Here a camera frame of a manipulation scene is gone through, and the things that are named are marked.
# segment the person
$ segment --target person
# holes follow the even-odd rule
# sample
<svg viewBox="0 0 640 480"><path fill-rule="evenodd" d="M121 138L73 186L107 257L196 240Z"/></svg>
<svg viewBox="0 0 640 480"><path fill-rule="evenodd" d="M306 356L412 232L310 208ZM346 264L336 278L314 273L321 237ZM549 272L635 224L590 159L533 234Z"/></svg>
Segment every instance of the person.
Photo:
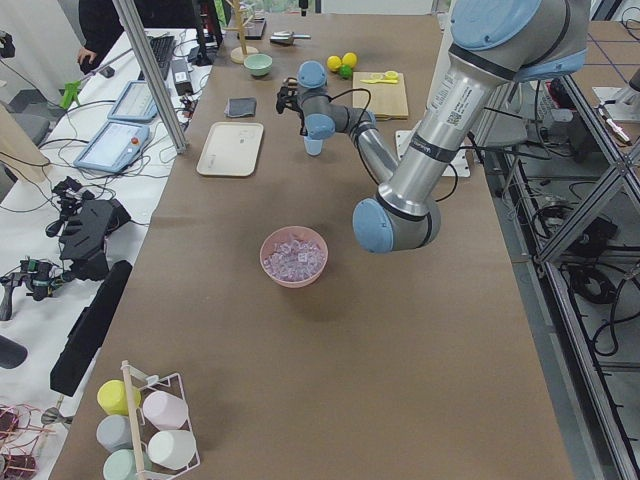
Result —
<svg viewBox="0 0 640 480"><path fill-rule="evenodd" d="M145 28L193 28L191 0L135 0ZM97 68L124 29L112 0L79 0L78 18L85 43L78 51L82 73Z"/></svg>

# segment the lime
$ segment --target lime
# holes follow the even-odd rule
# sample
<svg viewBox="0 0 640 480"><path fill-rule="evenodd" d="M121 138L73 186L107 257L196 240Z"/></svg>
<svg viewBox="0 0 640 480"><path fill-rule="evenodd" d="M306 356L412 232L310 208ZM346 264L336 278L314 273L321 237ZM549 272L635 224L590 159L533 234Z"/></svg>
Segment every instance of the lime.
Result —
<svg viewBox="0 0 640 480"><path fill-rule="evenodd" d="M338 70L338 75L348 80L353 76L353 69L349 65L342 65Z"/></svg>
<svg viewBox="0 0 640 480"><path fill-rule="evenodd" d="M342 60L337 55L331 55L327 58L327 68L332 72L337 72L342 66Z"/></svg>
<svg viewBox="0 0 640 480"><path fill-rule="evenodd" d="M351 70L353 70L358 64L358 56L353 52L345 53L342 56L342 64L349 65L351 67Z"/></svg>

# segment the bowl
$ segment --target bowl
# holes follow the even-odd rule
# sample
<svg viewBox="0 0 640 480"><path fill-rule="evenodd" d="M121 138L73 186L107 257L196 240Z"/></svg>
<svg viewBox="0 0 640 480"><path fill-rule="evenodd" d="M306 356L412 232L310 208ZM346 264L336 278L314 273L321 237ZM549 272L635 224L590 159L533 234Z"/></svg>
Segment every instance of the bowl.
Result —
<svg viewBox="0 0 640 480"><path fill-rule="evenodd" d="M271 71L273 59L264 53L254 53L244 59L244 66L254 77L262 77Z"/></svg>
<svg viewBox="0 0 640 480"><path fill-rule="evenodd" d="M302 278L295 275L276 276L275 262L286 262L283 257L289 256L293 262L291 267ZM324 238L307 227L291 226L276 230L269 235L260 247L260 265L271 280L287 288L305 287L315 282L322 274L329 258L329 249Z"/></svg>

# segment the yellow cup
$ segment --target yellow cup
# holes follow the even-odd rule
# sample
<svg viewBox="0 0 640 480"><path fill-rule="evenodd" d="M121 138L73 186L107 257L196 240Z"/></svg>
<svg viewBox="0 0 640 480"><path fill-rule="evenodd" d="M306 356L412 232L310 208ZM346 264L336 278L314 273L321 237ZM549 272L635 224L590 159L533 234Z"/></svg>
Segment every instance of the yellow cup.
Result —
<svg viewBox="0 0 640 480"><path fill-rule="evenodd" d="M140 406L142 395L140 390L133 387L133 399L136 407ZM129 415L127 408L127 396L122 380L109 380L98 390L98 404L107 415Z"/></svg>

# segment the wooden cutting board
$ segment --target wooden cutting board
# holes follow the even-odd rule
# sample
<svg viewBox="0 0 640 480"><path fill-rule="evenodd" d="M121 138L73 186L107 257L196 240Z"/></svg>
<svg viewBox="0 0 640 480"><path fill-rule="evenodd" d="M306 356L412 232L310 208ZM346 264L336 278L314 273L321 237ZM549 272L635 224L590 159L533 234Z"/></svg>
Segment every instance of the wooden cutting board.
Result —
<svg viewBox="0 0 640 480"><path fill-rule="evenodd" d="M361 79L371 78L371 73L373 72L353 72L353 88L366 88L371 92L371 103L369 103L367 109L375 113L376 118L380 119L409 118L404 75L402 73L399 74L397 84L368 84L360 81ZM353 92L353 106L363 108L367 104L368 98L369 96L366 92Z"/></svg>

